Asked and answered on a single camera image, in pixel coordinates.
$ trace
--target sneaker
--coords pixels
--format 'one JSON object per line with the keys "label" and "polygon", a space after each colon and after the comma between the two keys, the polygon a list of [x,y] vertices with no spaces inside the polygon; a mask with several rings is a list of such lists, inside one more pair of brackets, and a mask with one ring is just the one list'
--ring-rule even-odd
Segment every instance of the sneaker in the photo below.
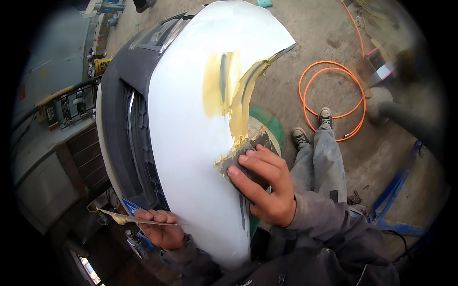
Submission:
{"label": "sneaker", "polygon": [[136,8],[137,13],[138,14],[143,13],[149,7],[154,6],[154,4],[156,4],[156,0],[146,0],[146,3],[142,8]]}
{"label": "sneaker", "polygon": [[329,124],[329,126],[333,127],[333,114],[331,110],[327,107],[323,107],[320,110],[320,115],[318,116],[318,122],[321,124]]}
{"label": "sneaker", "polygon": [[304,148],[306,144],[310,144],[310,141],[305,135],[305,131],[301,127],[295,127],[293,129],[293,139],[299,150]]}

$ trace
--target gray pants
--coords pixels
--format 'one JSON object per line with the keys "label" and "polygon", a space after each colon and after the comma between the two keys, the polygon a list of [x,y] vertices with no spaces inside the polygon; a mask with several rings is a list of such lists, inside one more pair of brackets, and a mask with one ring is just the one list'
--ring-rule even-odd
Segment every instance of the gray pants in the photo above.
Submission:
{"label": "gray pants", "polygon": [[322,124],[315,133],[314,146],[305,144],[289,172],[294,192],[315,191],[326,198],[337,190],[338,202],[347,202],[344,162],[334,132]]}

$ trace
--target dirty floor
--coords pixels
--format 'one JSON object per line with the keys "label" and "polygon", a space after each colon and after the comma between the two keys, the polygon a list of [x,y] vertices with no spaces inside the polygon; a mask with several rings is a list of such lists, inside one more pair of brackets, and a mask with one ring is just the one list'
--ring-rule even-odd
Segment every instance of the dirty floor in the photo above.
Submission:
{"label": "dirty floor", "polygon": [[[132,1],[125,2],[126,7],[120,15],[118,25],[110,28],[107,39],[108,55],[115,55],[131,37],[157,21],[212,1],[158,0],[153,8],[142,14],[136,13]],[[306,67],[320,60],[331,60],[341,64],[349,60],[355,64],[361,57],[361,49],[355,27],[339,0],[272,0],[272,3],[273,6],[268,10],[291,33],[297,46],[275,61],[267,69],[265,76],[257,80],[251,102],[267,108],[280,119],[287,136],[284,158],[291,168],[297,153],[290,140],[291,129],[301,126],[311,141],[314,136],[305,121],[298,97],[300,75]],[[348,8],[355,15],[356,6],[350,4]],[[365,31],[360,32],[367,53],[374,46]],[[310,73],[305,75],[302,90],[313,73],[324,67],[327,66],[313,67]],[[437,116],[437,108],[423,108],[425,105],[438,106],[437,99],[423,87],[405,88],[400,94],[393,94],[395,102],[429,118],[440,117]],[[360,96],[357,85],[350,77],[332,70],[321,73],[313,81],[306,101],[312,110],[318,111],[326,106],[334,115],[341,115],[351,110]],[[351,115],[334,120],[336,137],[343,138],[344,134],[353,130],[362,112],[360,107]],[[312,124],[317,127],[317,118],[312,114],[309,114],[309,117]],[[357,190],[363,199],[362,204],[370,207],[391,182],[414,142],[415,138],[412,135],[393,122],[374,126],[365,120],[355,136],[339,143],[348,193],[353,194],[353,190]],[[431,153],[426,151],[422,158],[417,159],[412,173],[385,218],[428,227],[439,214],[447,197],[444,172]],[[385,237],[393,259],[404,252],[403,242],[399,237]],[[409,246],[417,239],[406,237]]]}

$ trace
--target person's right hand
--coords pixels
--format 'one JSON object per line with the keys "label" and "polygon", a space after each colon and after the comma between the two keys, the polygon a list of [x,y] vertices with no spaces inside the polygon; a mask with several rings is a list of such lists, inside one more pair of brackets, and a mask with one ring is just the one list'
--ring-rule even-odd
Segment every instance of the person's right hand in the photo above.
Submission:
{"label": "person's right hand", "polygon": [[[166,210],[137,210],[135,216],[149,221],[177,223],[175,215]],[[180,226],[140,223],[140,228],[154,245],[165,250],[177,250],[185,246],[185,235]]]}
{"label": "person's right hand", "polygon": [[296,201],[286,161],[258,144],[256,151],[248,150],[246,156],[241,155],[239,163],[266,179],[272,187],[268,194],[237,167],[228,168],[232,182],[255,203],[250,208],[251,213],[271,225],[290,225],[296,212]]}

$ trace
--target sleeve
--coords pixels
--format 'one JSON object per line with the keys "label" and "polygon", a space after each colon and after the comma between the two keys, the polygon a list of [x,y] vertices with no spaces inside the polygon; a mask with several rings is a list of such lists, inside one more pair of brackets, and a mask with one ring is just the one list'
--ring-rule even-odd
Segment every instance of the sleeve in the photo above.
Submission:
{"label": "sleeve", "polygon": [[182,274],[176,285],[210,285],[221,277],[218,264],[210,255],[198,249],[192,235],[185,234],[185,247],[178,250],[162,250],[161,256],[165,264]]}
{"label": "sleeve", "polygon": [[323,241],[342,261],[392,266],[382,232],[364,216],[350,216],[346,203],[335,204],[320,194],[296,194],[296,213],[287,229]]}

